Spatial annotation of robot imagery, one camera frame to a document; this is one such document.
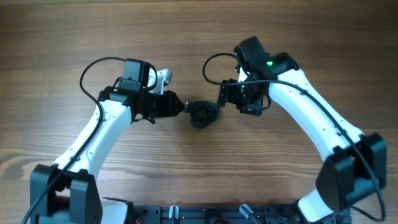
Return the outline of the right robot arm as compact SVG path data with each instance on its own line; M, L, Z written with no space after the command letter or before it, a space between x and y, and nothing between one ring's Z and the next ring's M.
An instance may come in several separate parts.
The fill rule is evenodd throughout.
M271 56L256 36L241 41L232 55L236 80L221 83L218 104L235 104L241 113L259 116L263 100L283 107L315 145L323 166L315 189L298 201L307 223L336 215L371 194L381 204L386 186L387 145L378 134L365 135L350 124L312 87L299 64L286 52Z

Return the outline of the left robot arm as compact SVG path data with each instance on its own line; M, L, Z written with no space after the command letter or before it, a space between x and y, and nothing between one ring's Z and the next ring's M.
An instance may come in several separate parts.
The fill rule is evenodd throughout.
M172 72L142 60L127 58L123 75L111 86L90 95L96 108L73 144L52 165L39 164L30 175L30 209L23 223L141 223L134 204L117 198L101 198L98 174L109 152L132 123L155 124L185 109L165 86Z

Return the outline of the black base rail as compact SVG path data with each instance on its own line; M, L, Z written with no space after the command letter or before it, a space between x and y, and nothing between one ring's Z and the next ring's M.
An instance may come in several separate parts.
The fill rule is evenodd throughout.
M160 207L133 206L125 220L130 224L284 224L308 223L297 204L263 207Z

